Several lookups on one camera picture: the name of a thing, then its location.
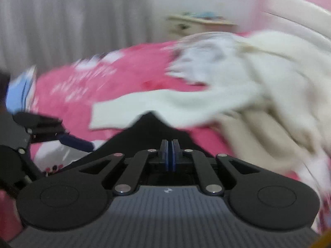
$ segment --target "white blanket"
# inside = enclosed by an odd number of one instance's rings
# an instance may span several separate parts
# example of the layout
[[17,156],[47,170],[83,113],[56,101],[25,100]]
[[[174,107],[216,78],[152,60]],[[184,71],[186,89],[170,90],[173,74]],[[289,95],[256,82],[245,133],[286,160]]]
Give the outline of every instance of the white blanket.
[[178,59],[170,66],[169,74],[189,83],[207,83],[210,87],[206,91],[142,92],[97,103],[90,128],[125,128],[150,110],[175,127],[222,123],[222,115],[254,110],[265,112],[275,120],[273,123],[279,123],[282,131],[278,135],[255,124],[259,135],[270,137],[269,145],[273,137],[280,135],[288,136],[297,145],[289,149],[287,156],[314,157],[323,150],[330,152],[330,53],[276,31],[263,31],[248,38],[227,33],[197,34],[179,41],[175,51]]

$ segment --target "circular indent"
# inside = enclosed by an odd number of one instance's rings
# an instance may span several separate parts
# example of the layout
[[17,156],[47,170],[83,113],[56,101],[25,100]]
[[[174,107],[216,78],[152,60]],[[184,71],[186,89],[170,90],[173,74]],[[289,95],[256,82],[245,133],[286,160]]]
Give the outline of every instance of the circular indent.
[[266,186],[259,190],[258,199],[267,206],[285,208],[291,206],[297,199],[295,193],[283,186]]
[[41,201],[50,207],[69,206],[78,198],[78,190],[68,185],[54,185],[45,189],[40,195]]

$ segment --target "clutter on nightstand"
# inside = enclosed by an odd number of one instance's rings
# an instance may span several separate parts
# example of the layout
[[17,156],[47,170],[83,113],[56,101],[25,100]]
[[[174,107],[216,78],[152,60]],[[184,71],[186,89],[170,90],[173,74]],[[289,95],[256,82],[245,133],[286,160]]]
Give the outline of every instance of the clutter on nightstand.
[[203,32],[235,32],[236,24],[213,12],[170,15],[167,18],[168,39],[178,40],[184,36]]

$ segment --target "screw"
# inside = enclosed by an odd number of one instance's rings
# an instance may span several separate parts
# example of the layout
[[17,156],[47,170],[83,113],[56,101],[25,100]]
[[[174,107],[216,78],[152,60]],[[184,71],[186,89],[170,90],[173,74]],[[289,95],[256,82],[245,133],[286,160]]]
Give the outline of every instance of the screw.
[[22,155],[25,154],[25,150],[24,150],[23,148],[19,148],[18,152],[19,152],[20,154],[22,154]]
[[206,186],[206,190],[210,193],[219,193],[221,192],[223,189],[220,185],[207,185]]
[[32,183],[32,180],[30,179],[29,176],[25,175],[25,176],[24,176],[24,182],[25,182],[26,184],[30,184],[30,183]]
[[120,184],[115,186],[115,191],[118,193],[126,193],[131,190],[131,186],[126,185],[126,184]]

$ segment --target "pink bedsheet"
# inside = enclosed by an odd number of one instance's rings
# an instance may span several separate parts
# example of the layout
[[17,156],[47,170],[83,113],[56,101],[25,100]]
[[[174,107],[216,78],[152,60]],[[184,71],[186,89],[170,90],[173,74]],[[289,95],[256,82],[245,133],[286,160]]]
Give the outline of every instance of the pink bedsheet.
[[[80,138],[109,139],[120,130],[88,129],[93,103],[155,89],[198,91],[204,88],[164,74],[172,59],[172,46],[172,42],[141,44],[111,52],[100,61],[92,59],[52,70],[38,79],[31,110],[63,119],[65,127]],[[187,131],[211,154],[231,154],[225,140],[210,128],[188,128]],[[32,147],[32,156],[37,148]]]

